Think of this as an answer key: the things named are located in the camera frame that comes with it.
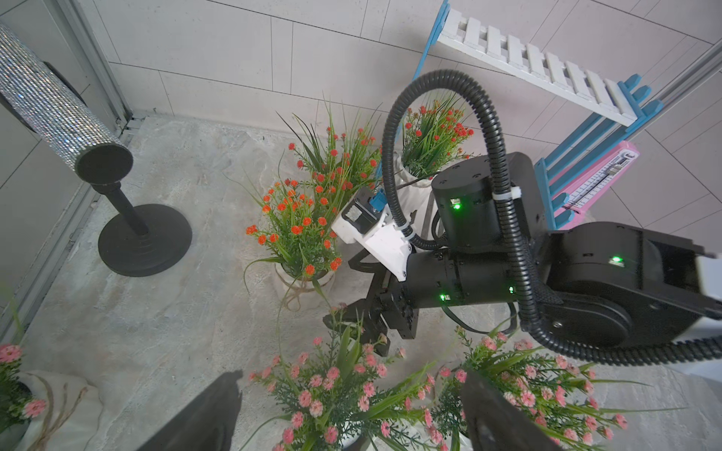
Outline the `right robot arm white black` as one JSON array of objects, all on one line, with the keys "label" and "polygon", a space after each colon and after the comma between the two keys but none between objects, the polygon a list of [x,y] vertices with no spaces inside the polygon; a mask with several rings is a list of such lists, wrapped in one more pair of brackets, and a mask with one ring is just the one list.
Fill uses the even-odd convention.
[{"label": "right robot arm white black", "polygon": [[532,163],[507,152],[496,109],[461,71],[412,81],[393,104],[383,144],[392,146],[406,109],[445,89],[471,107],[487,152],[455,163],[432,181],[442,235],[417,235],[400,202],[391,155],[382,159],[385,206],[367,188],[345,205],[333,229],[362,250],[352,269],[372,274],[366,297],[340,321],[363,325],[361,340],[389,330],[412,339],[419,312],[503,303],[511,328],[539,344],[608,366],[684,364],[721,356],[721,300],[712,291],[718,256],[688,239],[612,222],[546,227]]}]

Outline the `red flower pot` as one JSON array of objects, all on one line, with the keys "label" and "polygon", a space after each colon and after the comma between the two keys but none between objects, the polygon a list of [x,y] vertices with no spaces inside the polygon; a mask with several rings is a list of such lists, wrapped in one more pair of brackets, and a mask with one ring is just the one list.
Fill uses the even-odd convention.
[{"label": "red flower pot", "polygon": [[464,125],[464,100],[451,91],[427,95],[402,119],[402,150],[396,157],[397,194],[411,224],[422,229],[432,193],[432,179],[447,166],[470,154],[463,144],[475,132]]},{"label": "red flower pot", "polygon": [[305,185],[316,210],[333,221],[359,189],[373,190],[380,184],[381,143],[375,132],[381,117],[373,112],[337,122],[331,107],[326,112],[324,131],[297,115],[284,123],[296,138],[290,150],[296,155],[297,167],[310,175]]},{"label": "red flower pot", "polygon": [[281,305],[289,311],[299,311],[306,294],[325,303],[327,286],[343,263],[327,206],[297,180],[276,182],[264,193],[253,185],[241,187],[261,209],[261,221],[247,227],[246,236],[267,252],[244,271],[270,264],[281,285]]}]

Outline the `pink metronome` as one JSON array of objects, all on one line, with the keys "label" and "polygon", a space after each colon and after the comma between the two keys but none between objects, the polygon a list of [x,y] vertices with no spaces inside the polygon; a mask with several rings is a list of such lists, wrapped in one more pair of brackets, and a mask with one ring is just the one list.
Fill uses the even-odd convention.
[{"label": "pink metronome", "polygon": [[590,208],[629,169],[640,153],[634,144],[622,141],[618,146],[574,180],[554,198],[556,230],[568,230],[587,221]]}]

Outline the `pink flower pot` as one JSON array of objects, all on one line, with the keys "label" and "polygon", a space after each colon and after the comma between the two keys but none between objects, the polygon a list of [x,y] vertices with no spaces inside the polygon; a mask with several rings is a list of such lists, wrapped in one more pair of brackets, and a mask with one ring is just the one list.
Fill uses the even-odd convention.
[{"label": "pink flower pot", "polygon": [[379,333],[364,342],[363,321],[346,321],[344,309],[331,311],[329,337],[317,337],[310,353],[289,360],[276,355],[252,373],[250,383],[263,387],[286,426],[276,450],[342,450],[358,440],[373,449],[445,450],[444,436],[424,402],[434,388],[426,369],[389,388],[381,387],[395,357],[375,353],[388,342]]},{"label": "pink flower pot", "polygon": [[456,368],[444,366],[434,385],[434,401],[424,424],[442,450],[457,449],[461,437],[470,435],[463,413],[461,390],[474,371],[490,381],[509,406],[535,423],[554,442],[570,450],[601,450],[597,437],[611,441],[614,431],[627,430],[629,412],[605,409],[594,398],[593,364],[576,366],[560,354],[543,353],[524,338],[511,347],[511,332],[498,328],[478,341],[462,326],[456,334],[466,348]]},{"label": "pink flower pot", "polygon": [[103,411],[99,390],[80,377],[21,370],[23,327],[6,287],[1,304],[1,315],[9,315],[15,327],[11,341],[1,345],[1,448],[85,450]]}]

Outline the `glitter tube on black stand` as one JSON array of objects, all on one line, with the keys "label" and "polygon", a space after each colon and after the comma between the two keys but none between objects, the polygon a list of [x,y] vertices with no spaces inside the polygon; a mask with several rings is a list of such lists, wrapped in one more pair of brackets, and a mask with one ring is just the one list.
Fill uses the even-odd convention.
[{"label": "glitter tube on black stand", "polygon": [[1,27],[1,103],[115,207],[117,215],[98,239],[99,255],[110,270],[145,277],[185,256],[193,238],[186,218],[167,205],[132,205],[121,189],[133,168],[129,148],[8,26]]}]

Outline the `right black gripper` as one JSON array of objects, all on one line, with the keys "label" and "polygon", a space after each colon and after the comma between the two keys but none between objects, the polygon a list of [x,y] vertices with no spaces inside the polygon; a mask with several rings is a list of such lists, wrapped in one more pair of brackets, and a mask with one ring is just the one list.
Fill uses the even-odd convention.
[{"label": "right black gripper", "polygon": [[372,275],[366,296],[326,315],[323,323],[329,329],[344,332],[360,324],[360,341],[364,344],[374,344],[391,330],[403,339],[413,339],[420,310],[440,308],[449,313],[451,258],[447,249],[411,254],[410,274],[405,281],[398,280],[382,263],[365,261],[369,256],[370,252],[363,249],[350,260],[353,270]]}]

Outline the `blue white two-tier rack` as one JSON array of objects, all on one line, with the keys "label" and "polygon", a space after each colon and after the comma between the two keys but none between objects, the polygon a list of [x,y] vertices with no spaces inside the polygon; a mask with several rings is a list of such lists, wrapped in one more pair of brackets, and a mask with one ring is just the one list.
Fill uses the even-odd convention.
[{"label": "blue white two-tier rack", "polygon": [[[485,26],[495,26],[610,79],[623,81],[637,73],[654,94],[710,47],[707,41],[642,15],[645,8],[662,7],[660,1],[455,1],[452,5]],[[492,94],[505,131],[525,142],[545,142],[554,148],[589,114],[445,46],[432,47],[432,54],[461,71],[486,76],[483,84]],[[661,146],[646,133],[635,141],[642,159],[592,208],[597,220],[652,227],[674,209],[662,192],[664,182],[652,174],[669,161]]]}]

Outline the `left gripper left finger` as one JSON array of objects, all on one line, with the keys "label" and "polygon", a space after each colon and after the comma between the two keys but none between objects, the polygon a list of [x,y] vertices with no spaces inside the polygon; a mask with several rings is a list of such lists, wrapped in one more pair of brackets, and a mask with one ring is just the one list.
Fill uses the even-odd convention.
[{"label": "left gripper left finger", "polygon": [[242,408],[243,394],[238,385],[242,377],[242,370],[220,375],[139,450],[231,449]]}]

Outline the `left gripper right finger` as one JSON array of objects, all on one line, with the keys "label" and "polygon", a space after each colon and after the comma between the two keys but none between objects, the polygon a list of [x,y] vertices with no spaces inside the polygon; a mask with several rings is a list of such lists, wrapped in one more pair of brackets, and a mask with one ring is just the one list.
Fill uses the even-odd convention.
[{"label": "left gripper right finger", "polygon": [[561,450],[477,371],[467,372],[460,400],[474,450]]}]

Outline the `red flower pot back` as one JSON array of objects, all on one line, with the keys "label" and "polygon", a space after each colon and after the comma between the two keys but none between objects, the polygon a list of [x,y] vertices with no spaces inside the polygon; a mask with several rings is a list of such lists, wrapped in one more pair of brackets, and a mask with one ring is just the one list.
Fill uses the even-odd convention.
[{"label": "red flower pot back", "polygon": [[296,138],[290,150],[296,155],[297,167],[310,175],[305,185],[316,210],[333,221],[359,189],[373,190],[380,184],[381,143],[375,132],[381,117],[373,112],[337,122],[331,107],[326,112],[324,131],[297,115],[284,123]]}]

